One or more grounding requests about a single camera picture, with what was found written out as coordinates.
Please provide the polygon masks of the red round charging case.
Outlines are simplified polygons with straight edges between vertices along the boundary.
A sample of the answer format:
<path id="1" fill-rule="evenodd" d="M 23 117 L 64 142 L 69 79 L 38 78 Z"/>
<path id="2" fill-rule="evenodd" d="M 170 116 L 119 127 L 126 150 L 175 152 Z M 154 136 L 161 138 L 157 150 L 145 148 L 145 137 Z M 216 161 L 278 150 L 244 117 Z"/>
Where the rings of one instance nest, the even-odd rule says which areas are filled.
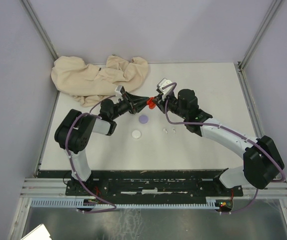
<path id="1" fill-rule="evenodd" d="M 156 107 L 156 104 L 154 103 L 154 97 L 150 97 L 149 100 L 146 102 L 149 109 L 154 109 Z"/>

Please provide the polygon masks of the purple round charging case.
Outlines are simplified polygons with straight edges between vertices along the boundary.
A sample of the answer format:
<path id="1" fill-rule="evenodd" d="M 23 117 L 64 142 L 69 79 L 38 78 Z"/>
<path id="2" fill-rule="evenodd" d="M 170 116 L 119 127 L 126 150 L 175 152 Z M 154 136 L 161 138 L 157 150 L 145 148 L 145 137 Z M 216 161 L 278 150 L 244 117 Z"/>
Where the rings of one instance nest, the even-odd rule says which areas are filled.
<path id="1" fill-rule="evenodd" d="M 138 120 L 141 124 L 146 124 L 149 121 L 149 117 L 145 114 L 142 114 L 139 116 Z"/>

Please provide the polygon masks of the white round charging case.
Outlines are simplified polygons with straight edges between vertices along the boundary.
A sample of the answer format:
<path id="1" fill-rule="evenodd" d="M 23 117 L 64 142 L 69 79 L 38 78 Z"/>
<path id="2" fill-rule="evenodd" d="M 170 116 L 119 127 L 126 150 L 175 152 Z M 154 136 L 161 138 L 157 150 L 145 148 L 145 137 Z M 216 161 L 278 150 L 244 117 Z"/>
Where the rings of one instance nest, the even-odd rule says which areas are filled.
<path id="1" fill-rule="evenodd" d="M 135 130 L 132 131 L 131 136 L 132 136 L 134 139 L 137 140 L 137 139 L 140 139 L 140 138 L 141 138 L 142 133 L 141 133 L 140 130 L 135 129 Z"/>

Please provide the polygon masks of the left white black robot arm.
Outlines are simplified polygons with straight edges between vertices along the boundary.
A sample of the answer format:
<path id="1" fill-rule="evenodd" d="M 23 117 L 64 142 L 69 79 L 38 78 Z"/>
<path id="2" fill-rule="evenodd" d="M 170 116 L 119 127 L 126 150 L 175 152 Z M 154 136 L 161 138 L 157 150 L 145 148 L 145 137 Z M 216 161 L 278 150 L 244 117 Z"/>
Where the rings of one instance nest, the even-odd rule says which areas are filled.
<path id="1" fill-rule="evenodd" d="M 92 171 L 86 155 L 91 134 L 111 136 L 117 127 L 116 118 L 125 113 L 139 113 L 148 105 L 150 99 L 124 92 L 116 103 L 110 97 L 101 101 L 98 115 L 71 109 L 60 123 L 54 140 L 66 151 L 71 175 L 79 180 L 76 188 L 83 195 L 89 195 L 94 190 L 94 182 L 89 179 Z"/>

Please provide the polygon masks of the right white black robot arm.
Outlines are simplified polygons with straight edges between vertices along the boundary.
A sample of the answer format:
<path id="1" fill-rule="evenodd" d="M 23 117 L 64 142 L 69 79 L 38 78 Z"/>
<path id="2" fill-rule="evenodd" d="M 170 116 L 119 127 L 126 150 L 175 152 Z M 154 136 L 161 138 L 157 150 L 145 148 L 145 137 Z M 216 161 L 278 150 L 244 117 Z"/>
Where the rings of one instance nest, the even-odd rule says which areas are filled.
<path id="1" fill-rule="evenodd" d="M 227 168 L 217 176 L 212 184 L 217 195 L 224 196 L 232 188 L 247 184 L 263 190 L 270 182 L 277 182 L 278 175 L 285 180 L 284 162 L 270 137 L 250 137 L 222 125 L 199 107 L 193 90 L 182 89 L 177 95 L 160 92 L 147 105 L 150 109 L 158 107 L 164 114 L 177 115 L 191 133 L 213 140 L 242 158 L 242 166 Z"/>

